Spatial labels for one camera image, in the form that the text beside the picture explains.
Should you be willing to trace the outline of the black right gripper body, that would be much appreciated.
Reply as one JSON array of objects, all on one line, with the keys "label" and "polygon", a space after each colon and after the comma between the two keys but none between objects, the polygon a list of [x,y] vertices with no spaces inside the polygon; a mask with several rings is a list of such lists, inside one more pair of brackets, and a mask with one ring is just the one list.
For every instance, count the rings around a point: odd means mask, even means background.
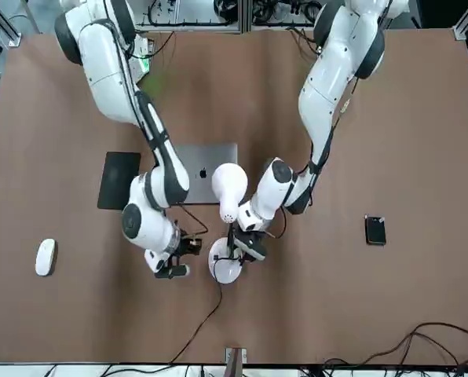
[{"label": "black right gripper body", "polygon": [[185,230],[181,229],[178,245],[174,252],[174,257],[180,258],[184,255],[187,255],[189,253],[190,242],[190,236],[186,233]]}]

